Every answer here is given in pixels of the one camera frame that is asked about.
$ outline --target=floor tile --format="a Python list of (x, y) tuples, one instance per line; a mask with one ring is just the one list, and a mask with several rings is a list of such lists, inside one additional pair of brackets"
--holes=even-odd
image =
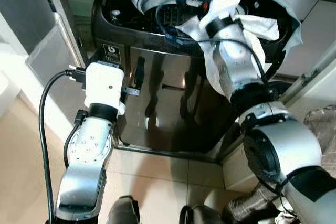
[(188, 205), (191, 207), (204, 204), (217, 210), (218, 212), (222, 212), (222, 209), (229, 201), (241, 195), (244, 194), (237, 191), (189, 184), (187, 201)]
[(113, 150), (107, 170), (186, 183), (188, 160)]
[(188, 183), (224, 189), (223, 168), (217, 164), (189, 161)]
[(139, 202), (142, 224), (178, 223), (186, 205), (187, 184), (156, 178), (108, 173), (99, 224), (105, 224), (114, 202), (124, 195), (132, 195)]

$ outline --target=beige tile floor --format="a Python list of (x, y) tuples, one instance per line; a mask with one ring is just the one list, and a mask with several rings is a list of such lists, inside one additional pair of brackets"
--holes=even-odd
[[(44, 223), (47, 202), (36, 115), (19, 99), (0, 118), (0, 223)], [(62, 143), (47, 130), (54, 197), (64, 172)], [(221, 211), (239, 195), (224, 189), (223, 169), (210, 163), (114, 150), (99, 223), (124, 195), (139, 202), (141, 223), (178, 223), (181, 208)]]

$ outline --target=washing machine logo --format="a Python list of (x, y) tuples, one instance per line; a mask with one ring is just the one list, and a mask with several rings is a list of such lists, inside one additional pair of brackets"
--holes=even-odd
[(121, 64), (119, 47), (103, 44), (105, 57), (108, 62)]

